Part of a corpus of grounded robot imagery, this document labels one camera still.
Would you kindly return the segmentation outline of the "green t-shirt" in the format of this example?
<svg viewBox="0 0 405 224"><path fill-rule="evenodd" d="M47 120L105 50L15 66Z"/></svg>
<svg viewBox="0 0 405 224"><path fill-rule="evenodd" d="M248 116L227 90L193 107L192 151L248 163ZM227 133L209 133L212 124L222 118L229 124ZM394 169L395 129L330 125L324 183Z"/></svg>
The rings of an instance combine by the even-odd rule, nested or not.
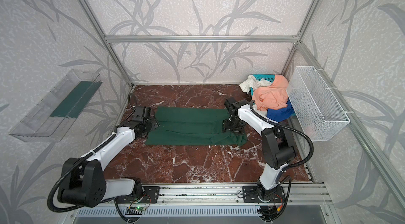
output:
<svg viewBox="0 0 405 224"><path fill-rule="evenodd" d="M223 131L229 118L226 109L158 107L155 118L159 127L147 135L149 146L242 146L248 142L245 133Z"/></svg>

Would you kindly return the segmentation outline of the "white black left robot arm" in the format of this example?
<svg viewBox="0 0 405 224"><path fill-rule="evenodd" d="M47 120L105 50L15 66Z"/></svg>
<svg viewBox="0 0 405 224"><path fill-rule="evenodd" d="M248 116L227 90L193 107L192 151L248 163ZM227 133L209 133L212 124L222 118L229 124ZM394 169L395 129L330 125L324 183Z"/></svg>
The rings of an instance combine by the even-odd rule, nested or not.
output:
<svg viewBox="0 0 405 224"><path fill-rule="evenodd" d="M113 198L141 198L140 179L106 179L104 170L123 148L158 127L154 117L123 122L100 145L80 158L68 159L54 189L58 202L92 208Z"/></svg>

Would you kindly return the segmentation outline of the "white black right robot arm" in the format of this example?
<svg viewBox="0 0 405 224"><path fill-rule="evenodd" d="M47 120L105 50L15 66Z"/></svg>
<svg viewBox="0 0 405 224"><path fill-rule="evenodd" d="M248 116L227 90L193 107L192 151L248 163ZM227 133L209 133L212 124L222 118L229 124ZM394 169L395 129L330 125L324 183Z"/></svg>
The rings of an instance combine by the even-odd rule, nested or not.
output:
<svg viewBox="0 0 405 224"><path fill-rule="evenodd" d="M252 127L262 138L262 152L266 162L263 173L258 179L258 194L264 198L280 184L280 178L286 167L296 157L297 150L292 134L286 132L278 123L258 114L247 101L225 101L229 118L223 122L223 132L235 136L245 133L245 126Z"/></svg>

